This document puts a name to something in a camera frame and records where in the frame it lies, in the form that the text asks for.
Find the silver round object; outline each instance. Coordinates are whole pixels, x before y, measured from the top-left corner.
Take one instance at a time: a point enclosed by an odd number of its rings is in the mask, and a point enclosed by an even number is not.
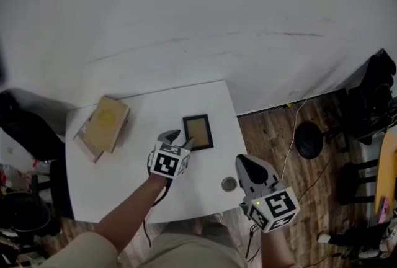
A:
[[[237,181],[235,178],[228,176],[222,181],[222,189],[225,192],[231,192],[237,188]]]

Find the t-shirt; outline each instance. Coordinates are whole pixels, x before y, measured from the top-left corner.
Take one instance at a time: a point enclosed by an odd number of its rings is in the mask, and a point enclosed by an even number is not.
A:
[[[47,259],[42,268],[116,268],[113,244],[95,233],[83,233]],[[161,234],[140,268],[247,268],[245,258],[227,246],[198,236]]]

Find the black picture frame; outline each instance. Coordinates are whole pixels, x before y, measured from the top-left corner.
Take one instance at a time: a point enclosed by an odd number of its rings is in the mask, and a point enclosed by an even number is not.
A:
[[[189,117],[184,117],[184,118],[183,118],[186,141],[188,141],[188,139],[191,138],[191,137],[189,136],[189,131],[188,131],[188,128],[187,128],[187,122],[188,122],[189,120],[197,120],[197,119],[204,119],[204,121],[205,121],[205,128],[207,129],[207,136],[208,136],[208,144],[207,144],[207,145],[204,145],[204,146],[193,147],[191,151],[197,151],[197,150],[203,150],[203,149],[213,148],[213,141],[212,141],[212,134],[211,134],[210,122],[209,122],[209,120],[208,120],[208,115],[207,115],[207,114],[204,114],[204,115],[196,115],[196,116],[189,116]]]

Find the yellow book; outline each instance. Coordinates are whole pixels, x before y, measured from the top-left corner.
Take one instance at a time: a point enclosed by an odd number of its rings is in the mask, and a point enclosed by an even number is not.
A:
[[[113,152],[129,111],[126,104],[102,97],[88,123],[83,140],[100,150]]]

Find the white table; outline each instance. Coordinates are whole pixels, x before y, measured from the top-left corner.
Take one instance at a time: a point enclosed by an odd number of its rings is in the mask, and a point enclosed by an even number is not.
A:
[[[185,141],[182,118],[207,114],[214,148],[193,151],[186,172],[172,183],[167,197],[152,209],[148,223],[184,220],[222,212],[243,201],[243,190],[221,187],[224,178],[237,179],[236,156],[246,153],[241,130],[224,81],[199,84],[122,99],[131,112],[113,154],[96,164],[87,160],[73,136],[95,106],[72,110],[66,129],[66,168],[76,220],[97,223],[148,177],[146,160],[158,135],[181,129],[174,142]]]

